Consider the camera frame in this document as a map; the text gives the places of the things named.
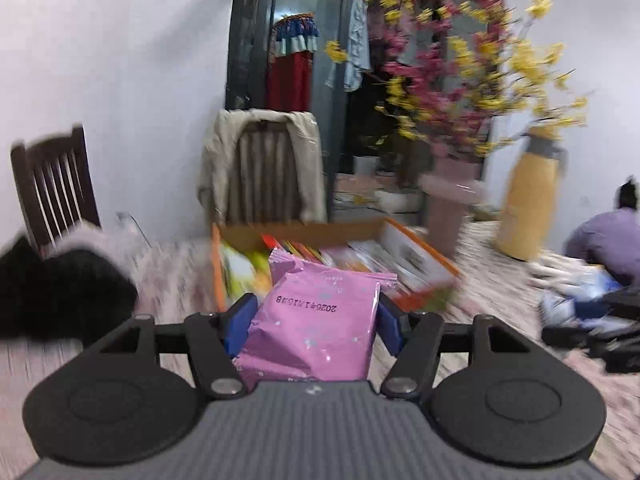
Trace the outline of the white gloves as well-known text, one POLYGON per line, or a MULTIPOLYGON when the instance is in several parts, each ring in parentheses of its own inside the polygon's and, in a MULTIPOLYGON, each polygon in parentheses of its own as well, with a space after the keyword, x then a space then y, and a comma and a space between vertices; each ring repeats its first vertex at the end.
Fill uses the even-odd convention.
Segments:
POLYGON ((578 286, 590 269, 584 260, 557 254, 542 254, 537 260, 526 264, 529 283, 537 288, 578 286))

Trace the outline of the yellow and pink flower branches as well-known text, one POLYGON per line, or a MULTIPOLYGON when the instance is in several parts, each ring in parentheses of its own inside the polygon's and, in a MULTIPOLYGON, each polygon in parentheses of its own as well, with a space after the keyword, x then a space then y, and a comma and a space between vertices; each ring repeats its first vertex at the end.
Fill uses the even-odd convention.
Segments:
POLYGON ((491 135, 499 117, 528 113, 523 132, 552 141, 585 125, 588 99, 559 69, 563 44, 528 38, 552 0, 529 0, 521 16, 506 0, 360 1, 382 12, 388 77, 375 109, 403 138, 477 162, 519 138, 491 135))

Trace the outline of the black cloth bundle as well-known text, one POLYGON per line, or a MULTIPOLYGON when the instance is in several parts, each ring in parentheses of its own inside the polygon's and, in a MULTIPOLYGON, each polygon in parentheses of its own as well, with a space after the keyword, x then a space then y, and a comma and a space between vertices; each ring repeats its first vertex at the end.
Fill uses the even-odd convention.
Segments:
POLYGON ((129 320, 136 285, 85 248, 43 258, 19 237, 1 255, 1 336, 90 346, 129 320))

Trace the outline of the green snack packet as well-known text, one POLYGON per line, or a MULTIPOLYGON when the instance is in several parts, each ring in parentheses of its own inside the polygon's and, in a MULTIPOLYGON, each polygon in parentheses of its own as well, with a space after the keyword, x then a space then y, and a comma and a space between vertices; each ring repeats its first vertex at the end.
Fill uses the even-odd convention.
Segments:
POLYGON ((249 258, 226 244, 221 246, 219 253, 224 289, 233 304, 247 292, 255 291, 255 268, 249 258))

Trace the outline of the blue plastic bag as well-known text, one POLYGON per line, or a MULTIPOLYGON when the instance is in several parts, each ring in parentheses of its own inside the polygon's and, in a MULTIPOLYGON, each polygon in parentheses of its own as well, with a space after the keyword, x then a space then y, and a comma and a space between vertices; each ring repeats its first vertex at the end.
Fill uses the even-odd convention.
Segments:
POLYGON ((602 266, 586 266, 579 273, 551 282, 541 297, 538 312, 544 327, 577 327, 584 330, 618 330, 629 321, 608 314, 600 298, 622 285, 602 266))

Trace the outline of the calligraphy tablecloth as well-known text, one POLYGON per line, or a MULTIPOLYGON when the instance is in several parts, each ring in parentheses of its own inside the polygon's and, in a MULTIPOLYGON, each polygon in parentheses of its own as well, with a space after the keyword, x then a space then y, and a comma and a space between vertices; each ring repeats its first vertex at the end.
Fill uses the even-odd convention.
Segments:
MULTIPOLYGON (((446 318, 466 323, 477 314, 501 318, 521 333, 538 339, 539 289, 530 287, 524 263, 492 248, 496 226, 471 222, 461 231, 456 265, 461 282, 446 318)), ((209 240, 157 244, 136 260, 137 310, 158 322, 179 322, 196 311, 213 311, 213 269, 209 240)), ((80 351, 76 340, 5 339, 1 343, 1 475, 13 479, 32 466, 37 454, 22 423, 22 406, 30 389, 80 351)), ((608 409, 605 428, 592 454, 614 479, 639 473, 639 378, 606 374, 600 362, 578 351, 564 354, 595 385, 608 409)))

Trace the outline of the pink ceramic vase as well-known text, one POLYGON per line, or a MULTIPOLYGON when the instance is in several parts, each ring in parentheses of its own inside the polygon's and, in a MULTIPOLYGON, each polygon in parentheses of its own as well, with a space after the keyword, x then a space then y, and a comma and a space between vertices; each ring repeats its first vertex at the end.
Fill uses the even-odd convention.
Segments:
POLYGON ((452 157, 436 157, 433 169, 421 174, 420 189, 427 196, 427 243, 448 259, 454 258, 463 222, 484 200, 480 165, 452 157))

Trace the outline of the red hanging garment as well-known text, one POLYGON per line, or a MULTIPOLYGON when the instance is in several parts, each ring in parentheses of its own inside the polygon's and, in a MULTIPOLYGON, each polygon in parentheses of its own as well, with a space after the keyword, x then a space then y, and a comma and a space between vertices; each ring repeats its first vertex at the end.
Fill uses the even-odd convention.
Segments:
POLYGON ((319 36, 312 13, 286 16, 272 26, 266 76, 267 110, 308 112, 319 36))

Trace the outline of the pink snack packet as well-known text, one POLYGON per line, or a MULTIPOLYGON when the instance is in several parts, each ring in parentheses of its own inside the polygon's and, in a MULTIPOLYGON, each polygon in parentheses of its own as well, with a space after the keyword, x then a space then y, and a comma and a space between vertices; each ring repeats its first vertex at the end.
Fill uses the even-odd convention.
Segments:
POLYGON ((272 287, 234 359, 247 387, 366 378, 380 293, 396 276, 331 268, 282 249, 269 266, 272 287))

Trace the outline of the wooden chair with jacket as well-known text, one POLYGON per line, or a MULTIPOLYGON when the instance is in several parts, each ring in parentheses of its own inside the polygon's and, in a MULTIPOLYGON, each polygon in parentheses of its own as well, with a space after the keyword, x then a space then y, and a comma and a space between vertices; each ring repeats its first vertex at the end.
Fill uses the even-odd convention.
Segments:
POLYGON ((292 223, 302 217, 293 144, 282 122, 251 122, 236 142, 224 221, 292 223))

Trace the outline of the person in purple jacket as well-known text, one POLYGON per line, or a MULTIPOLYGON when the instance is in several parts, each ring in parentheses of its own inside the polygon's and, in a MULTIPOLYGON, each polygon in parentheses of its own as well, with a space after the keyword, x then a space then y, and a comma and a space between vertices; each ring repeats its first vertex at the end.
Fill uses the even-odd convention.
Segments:
POLYGON ((564 254, 600 264, 623 286, 639 284, 638 183, 629 178, 617 190, 616 208, 582 222, 570 234, 564 254))

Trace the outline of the red cardboard snack box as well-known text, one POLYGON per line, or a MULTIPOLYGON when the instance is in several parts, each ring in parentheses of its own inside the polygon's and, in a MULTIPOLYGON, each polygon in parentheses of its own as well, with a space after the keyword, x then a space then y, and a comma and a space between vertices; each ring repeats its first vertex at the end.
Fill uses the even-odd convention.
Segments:
POLYGON ((226 244, 253 263, 255 291, 262 297, 276 281, 268 255, 280 248, 298 258, 341 270, 394 274, 386 290, 401 310, 442 311, 460 271, 416 230, 382 217, 342 223, 215 224, 212 231, 213 293, 219 311, 230 304, 219 249, 226 244))

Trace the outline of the yellow thermos jug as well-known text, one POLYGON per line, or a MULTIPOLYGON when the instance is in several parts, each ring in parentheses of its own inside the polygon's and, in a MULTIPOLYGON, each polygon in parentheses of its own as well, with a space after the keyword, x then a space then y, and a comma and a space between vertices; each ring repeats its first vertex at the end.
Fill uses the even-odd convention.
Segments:
POLYGON ((532 127, 526 136, 526 148, 510 174, 495 238, 499 252, 520 261, 535 260, 546 240, 565 159, 558 127, 532 127))

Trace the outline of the beige jacket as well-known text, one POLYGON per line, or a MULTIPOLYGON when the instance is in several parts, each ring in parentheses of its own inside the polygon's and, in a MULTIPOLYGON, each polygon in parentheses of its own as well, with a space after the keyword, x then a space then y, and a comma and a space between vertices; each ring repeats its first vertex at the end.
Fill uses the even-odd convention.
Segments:
POLYGON ((258 122, 273 122, 282 126, 290 136, 302 201, 302 221, 326 222, 322 146, 316 118, 309 112, 285 113, 259 108, 221 110, 204 136, 196 196, 208 215, 208 221, 213 223, 226 218, 236 144, 244 129, 258 122))

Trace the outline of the dark wooden chair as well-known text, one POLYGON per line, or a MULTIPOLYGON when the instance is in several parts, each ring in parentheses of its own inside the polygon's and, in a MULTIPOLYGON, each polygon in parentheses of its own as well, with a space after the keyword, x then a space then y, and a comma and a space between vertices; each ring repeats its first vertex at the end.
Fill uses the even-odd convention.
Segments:
POLYGON ((10 159, 26 230, 40 252, 80 222, 101 225, 81 124, 32 143, 16 141, 10 159))

